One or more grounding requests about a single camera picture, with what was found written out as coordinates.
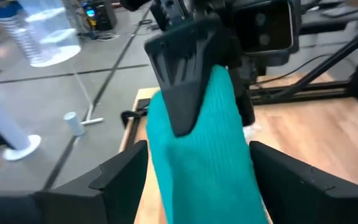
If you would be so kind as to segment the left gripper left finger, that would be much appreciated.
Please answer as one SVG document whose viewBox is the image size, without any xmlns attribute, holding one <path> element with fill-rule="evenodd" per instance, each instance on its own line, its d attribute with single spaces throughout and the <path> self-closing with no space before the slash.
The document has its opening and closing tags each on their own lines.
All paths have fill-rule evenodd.
<svg viewBox="0 0 358 224">
<path fill-rule="evenodd" d="M 0 192 L 0 223 L 133 223 L 147 166 L 141 140 L 55 189 Z"/>
</svg>

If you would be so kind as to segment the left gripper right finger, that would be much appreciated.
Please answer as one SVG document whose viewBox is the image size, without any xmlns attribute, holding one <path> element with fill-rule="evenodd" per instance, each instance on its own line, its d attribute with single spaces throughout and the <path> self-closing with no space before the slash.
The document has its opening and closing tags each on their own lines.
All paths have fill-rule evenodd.
<svg viewBox="0 0 358 224">
<path fill-rule="evenodd" d="M 358 224 L 358 185 L 258 141 L 249 144 L 255 176 L 274 223 Z"/>
</svg>

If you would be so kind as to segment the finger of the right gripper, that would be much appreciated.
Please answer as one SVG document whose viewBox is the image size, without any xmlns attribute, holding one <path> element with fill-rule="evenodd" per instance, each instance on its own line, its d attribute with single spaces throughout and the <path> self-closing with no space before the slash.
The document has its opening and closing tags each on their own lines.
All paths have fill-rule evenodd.
<svg viewBox="0 0 358 224">
<path fill-rule="evenodd" d="M 219 18 L 202 18 L 156 35 L 144 49 L 162 91 L 174 135 L 190 134 L 213 66 L 226 63 L 229 34 Z"/>
<path fill-rule="evenodd" d="M 250 98 L 249 90 L 243 89 L 236 97 L 236 105 L 242 120 L 242 126 L 251 126 L 255 123 L 254 107 Z"/>
</svg>

